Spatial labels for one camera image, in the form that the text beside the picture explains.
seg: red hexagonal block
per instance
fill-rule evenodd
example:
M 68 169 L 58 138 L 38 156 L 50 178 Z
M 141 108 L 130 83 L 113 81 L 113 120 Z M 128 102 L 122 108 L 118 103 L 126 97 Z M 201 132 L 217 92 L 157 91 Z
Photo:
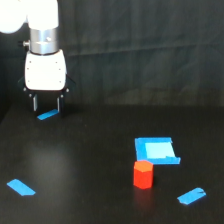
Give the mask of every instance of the red hexagonal block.
M 137 161 L 134 165 L 134 186 L 147 189 L 153 183 L 153 164 L 148 161 Z

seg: blue tape strip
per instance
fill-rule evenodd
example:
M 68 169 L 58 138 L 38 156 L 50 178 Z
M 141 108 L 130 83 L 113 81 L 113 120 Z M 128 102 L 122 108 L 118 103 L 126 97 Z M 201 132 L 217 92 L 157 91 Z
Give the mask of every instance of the blue tape strip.
M 135 149 L 137 160 L 147 160 L 147 152 L 145 148 L 145 144 L 141 144 L 137 139 L 135 139 Z
M 178 197 L 177 199 L 180 201 L 180 203 L 189 205 L 190 203 L 204 197 L 205 195 L 206 193 L 204 192 L 204 190 L 198 187 Z
M 137 138 L 138 141 L 144 143 L 162 143 L 162 142 L 170 142 L 172 143 L 171 138 L 167 137 L 159 137 L 159 138 Z
M 58 113 L 59 113 L 58 110 L 55 109 L 55 110 L 49 111 L 47 113 L 44 113 L 42 115 L 39 115 L 37 118 L 40 119 L 40 120 L 44 120 L 44 119 L 46 119 L 48 117 L 51 117 L 51 116 L 53 116 L 55 114 L 58 114 Z
M 17 179 L 10 181 L 9 183 L 7 183 L 7 185 L 11 187 L 14 191 L 19 193 L 21 196 L 34 195 L 36 193 L 31 188 L 27 187 L 24 183 Z
M 147 159 L 150 163 L 154 165 L 168 165 L 168 164 L 180 164 L 181 158 L 179 157 L 166 157 L 161 159 Z

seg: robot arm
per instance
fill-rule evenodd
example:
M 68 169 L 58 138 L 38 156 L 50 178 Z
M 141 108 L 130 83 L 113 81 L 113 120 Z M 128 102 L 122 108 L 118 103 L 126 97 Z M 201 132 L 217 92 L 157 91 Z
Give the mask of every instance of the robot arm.
M 37 90 L 61 91 L 60 97 L 64 98 L 68 92 L 66 83 L 71 83 L 71 79 L 67 77 L 63 51 L 59 49 L 57 0 L 0 0 L 0 32 L 15 33 L 24 23 L 30 28 L 30 40 L 23 42 L 29 49 L 24 91 L 31 91 L 32 98 Z
M 30 29 L 58 27 L 57 0 L 0 0 L 0 32 L 17 32 L 27 22 Z

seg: black table surface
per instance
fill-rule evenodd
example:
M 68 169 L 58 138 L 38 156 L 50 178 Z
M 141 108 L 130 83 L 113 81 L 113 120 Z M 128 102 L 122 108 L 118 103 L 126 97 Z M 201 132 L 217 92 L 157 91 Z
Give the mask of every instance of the black table surface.
M 171 137 L 181 157 L 156 165 L 148 190 L 133 186 L 137 137 Z M 0 177 L 1 224 L 223 223 L 224 109 L 94 106 L 40 121 L 13 105 L 0 125 Z M 20 196 L 13 179 L 36 194 Z M 180 204 L 196 187 L 207 195 Z

